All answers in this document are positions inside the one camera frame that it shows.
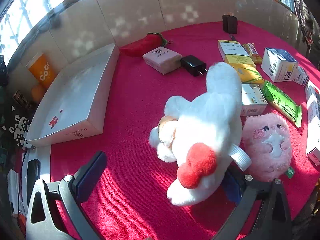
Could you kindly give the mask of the pink plush pig toy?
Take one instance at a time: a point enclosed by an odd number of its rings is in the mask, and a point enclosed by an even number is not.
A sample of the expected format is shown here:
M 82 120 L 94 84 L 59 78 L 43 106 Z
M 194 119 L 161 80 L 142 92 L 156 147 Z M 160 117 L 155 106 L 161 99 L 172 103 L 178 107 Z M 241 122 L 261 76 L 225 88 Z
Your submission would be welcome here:
M 290 131 L 281 116 L 268 113 L 247 117 L 242 143 L 252 161 L 248 172 L 256 180 L 272 181 L 289 169 L 292 160 Z

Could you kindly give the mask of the white plush dog toy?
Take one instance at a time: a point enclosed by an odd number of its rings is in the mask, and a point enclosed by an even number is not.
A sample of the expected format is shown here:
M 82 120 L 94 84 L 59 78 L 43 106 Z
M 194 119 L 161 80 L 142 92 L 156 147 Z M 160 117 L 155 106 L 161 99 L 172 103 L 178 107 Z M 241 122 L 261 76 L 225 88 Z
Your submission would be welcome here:
M 210 197 L 231 162 L 242 171 L 252 163 L 240 148 L 242 86 L 236 70 L 224 62 L 211 66 L 206 88 L 193 101 L 170 97 L 149 135 L 158 158 L 178 165 L 177 178 L 167 190 L 175 206 L 195 205 Z

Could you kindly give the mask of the green wet wipe packet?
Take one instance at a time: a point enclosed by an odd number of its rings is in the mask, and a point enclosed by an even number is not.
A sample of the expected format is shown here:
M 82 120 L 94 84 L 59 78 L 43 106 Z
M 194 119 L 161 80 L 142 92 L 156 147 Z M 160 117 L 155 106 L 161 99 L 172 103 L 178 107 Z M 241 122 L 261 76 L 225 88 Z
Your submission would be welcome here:
M 301 105 L 297 105 L 286 93 L 270 81 L 264 81 L 261 91 L 269 104 L 285 115 L 297 128 L 301 127 Z

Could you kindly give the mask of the light blue nasal drops box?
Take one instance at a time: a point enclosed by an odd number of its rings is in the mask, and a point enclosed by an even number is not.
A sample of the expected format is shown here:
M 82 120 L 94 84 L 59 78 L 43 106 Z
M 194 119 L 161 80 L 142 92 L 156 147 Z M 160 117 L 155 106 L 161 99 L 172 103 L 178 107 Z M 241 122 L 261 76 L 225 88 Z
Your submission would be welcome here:
M 267 101 L 257 84 L 242 84 L 242 110 L 240 116 L 262 115 Z

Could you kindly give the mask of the grey liquid sealant box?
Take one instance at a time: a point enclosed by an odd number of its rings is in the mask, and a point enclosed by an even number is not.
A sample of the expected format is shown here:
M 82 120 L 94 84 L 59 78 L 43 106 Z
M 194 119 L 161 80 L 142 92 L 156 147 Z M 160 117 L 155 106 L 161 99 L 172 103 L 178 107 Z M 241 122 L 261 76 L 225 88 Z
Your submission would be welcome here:
M 306 105 L 308 113 L 308 137 L 306 156 L 318 166 L 320 163 L 320 123 L 319 123 L 319 88 L 308 81 L 306 88 Z

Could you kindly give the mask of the yellow bamboo tissue pack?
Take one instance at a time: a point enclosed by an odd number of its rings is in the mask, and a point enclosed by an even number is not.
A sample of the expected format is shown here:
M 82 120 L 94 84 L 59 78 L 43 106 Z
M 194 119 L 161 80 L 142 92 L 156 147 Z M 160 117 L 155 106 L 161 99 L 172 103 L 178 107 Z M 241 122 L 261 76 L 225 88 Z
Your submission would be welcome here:
M 258 70 L 249 64 L 231 64 L 231 66 L 236 70 L 240 80 L 244 84 L 258 84 L 264 83 L 264 79 Z

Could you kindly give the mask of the blue white medicine box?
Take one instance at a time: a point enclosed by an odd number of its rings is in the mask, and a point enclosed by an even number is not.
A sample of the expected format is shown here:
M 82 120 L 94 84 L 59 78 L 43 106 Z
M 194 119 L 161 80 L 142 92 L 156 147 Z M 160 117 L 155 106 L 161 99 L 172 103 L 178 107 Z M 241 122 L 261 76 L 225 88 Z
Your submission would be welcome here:
M 261 69 L 273 82 L 293 81 L 298 61 L 286 50 L 265 48 Z

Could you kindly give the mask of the white yellow medicine box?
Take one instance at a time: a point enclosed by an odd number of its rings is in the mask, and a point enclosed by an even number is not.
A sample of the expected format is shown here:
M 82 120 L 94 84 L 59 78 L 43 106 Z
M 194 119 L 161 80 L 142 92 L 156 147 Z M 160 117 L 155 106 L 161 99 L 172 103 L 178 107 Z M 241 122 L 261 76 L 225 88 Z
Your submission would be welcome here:
M 246 64 L 256 67 L 253 60 L 249 57 L 248 53 L 237 41 L 218 40 L 218 49 L 225 63 L 230 65 Z

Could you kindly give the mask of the corn crisp snack bar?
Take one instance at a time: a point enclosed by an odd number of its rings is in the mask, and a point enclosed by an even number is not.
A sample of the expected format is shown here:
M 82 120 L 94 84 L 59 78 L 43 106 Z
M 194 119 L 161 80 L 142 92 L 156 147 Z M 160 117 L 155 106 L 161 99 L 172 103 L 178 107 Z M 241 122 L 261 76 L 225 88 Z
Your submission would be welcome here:
M 261 64 L 262 63 L 262 58 L 261 56 L 258 54 L 255 45 L 253 43 L 245 43 L 242 45 L 244 50 L 247 52 L 247 54 L 249 55 L 249 57 L 252 59 L 252 61 L 255 64 Z

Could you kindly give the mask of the pink soap box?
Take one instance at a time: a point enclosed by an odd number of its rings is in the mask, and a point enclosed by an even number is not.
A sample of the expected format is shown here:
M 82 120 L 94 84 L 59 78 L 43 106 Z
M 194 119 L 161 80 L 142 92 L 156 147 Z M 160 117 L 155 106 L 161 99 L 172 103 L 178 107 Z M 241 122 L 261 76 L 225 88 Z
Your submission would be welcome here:
M 181 54 L 164 47 L 158 47 L 143 55 L 145 63 L 163 75 L 180 68 L 181 58 Z

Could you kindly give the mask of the small white red box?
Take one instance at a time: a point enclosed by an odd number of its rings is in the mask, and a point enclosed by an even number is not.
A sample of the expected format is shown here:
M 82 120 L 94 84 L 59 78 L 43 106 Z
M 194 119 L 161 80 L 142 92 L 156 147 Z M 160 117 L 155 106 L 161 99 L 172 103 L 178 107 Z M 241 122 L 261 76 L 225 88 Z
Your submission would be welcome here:
M 295 83 L 303 87 L 306 87 L 309 81 L 309 76 L 303 67 L 298 66 L 297 69 L 295 70 L 293 80 L 295 81 Z

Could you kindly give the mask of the white cardboard tray box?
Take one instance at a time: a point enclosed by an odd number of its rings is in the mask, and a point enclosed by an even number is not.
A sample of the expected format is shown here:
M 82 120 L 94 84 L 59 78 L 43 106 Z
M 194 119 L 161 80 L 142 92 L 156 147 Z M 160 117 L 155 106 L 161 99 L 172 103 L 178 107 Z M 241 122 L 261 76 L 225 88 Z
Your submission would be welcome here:
M 63 68 L 41 100 L 26 141 L 42 147 L 101 134 L 118 57 L 111 43 Z

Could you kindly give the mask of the orange coco paper cup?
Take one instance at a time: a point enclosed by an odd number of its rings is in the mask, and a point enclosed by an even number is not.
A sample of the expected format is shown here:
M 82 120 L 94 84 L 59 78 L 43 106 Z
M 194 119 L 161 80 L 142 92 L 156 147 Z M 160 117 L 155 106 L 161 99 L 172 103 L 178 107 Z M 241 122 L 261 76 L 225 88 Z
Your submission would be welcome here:
M 43 53 L 37 53 L 26 65 L 26 68 L 46 90 L 56 78 L 52 64 Z

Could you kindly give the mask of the black flat usb charger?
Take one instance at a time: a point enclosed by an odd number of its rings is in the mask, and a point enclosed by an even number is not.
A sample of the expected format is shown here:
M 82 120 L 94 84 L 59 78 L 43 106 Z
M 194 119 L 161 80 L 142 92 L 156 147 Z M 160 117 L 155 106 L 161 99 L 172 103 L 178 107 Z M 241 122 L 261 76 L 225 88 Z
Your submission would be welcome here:
M 180 59 L 181 66 L 192 76 L 197 77 L 208 72 L 207 64 L 193 55 L 188 55 Z

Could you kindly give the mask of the black pen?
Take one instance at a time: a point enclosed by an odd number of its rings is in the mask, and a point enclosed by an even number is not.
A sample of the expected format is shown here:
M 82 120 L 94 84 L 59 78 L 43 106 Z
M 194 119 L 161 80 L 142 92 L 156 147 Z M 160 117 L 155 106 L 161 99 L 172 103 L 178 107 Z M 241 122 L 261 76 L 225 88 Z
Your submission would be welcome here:
M 232 34 L 230 34 L 229 36 L 230 36 L 232 41 L 236 41 L 237 42 L 237 39 Z

